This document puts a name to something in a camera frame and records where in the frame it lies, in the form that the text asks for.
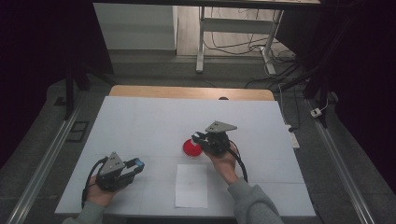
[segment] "gray floor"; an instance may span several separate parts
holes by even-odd
[[[130,55],[112,53],[116,75],[112,77],[120,84],[153,86],[186,86],[244,88],[253,78],[264,78],[262,60],[256,59],[207,59],[205,71],[195,74],[193,58],[175,56]],[[285,64],[276,66],[278,71]],[[77,121],[88,121],[88,132],[81,142],[66,141],[38,197],[36,198],[25,223],[60,223],[62,216],[54,215],[54,210],[63,194],[68,178],[73,172],[79,154],[84,147],[89,131],[94,124],[104,97],[110,86],[97,77],[90,76],[92,87],[87,93]],[[266,79],[249,85],[252,89],[266,89],[273,81]],[[328,152],[322,143],[314,120],[309,116],[301,91],[304,84],[283,92],[285,119],[292,126],[301,127],[295,131],[301,148],[295,151],[303,172],[314,206],[319,217],[284,217],[285,223],[361,223],[340,181]],[[48,90],[48,100],[30,131],[21,141],[14,155],[0,171],[0,223],[5,223],[21,197],[35,168],[45,154],[50,142],[59,129],[64,107],[54,105],[58,97],[64,97],[64,83],[61,81]],[[351,137],[346,128],[333,112],[335,102],[331,100],[328,107],[329,130],[336,145],[341,150],[350,172],[353,175],[364,199],[368,203],[376,223],[396,223],[396,197],[389,189],[381,175],[374,168],[359,144]],[[70,133],[69,140],[78,136]],[[127,220],[124,217],[105,217],[105,223],[181,223],[186,220],[144,219]],[[219,223],[219,220],[195,220],[197,223]]]

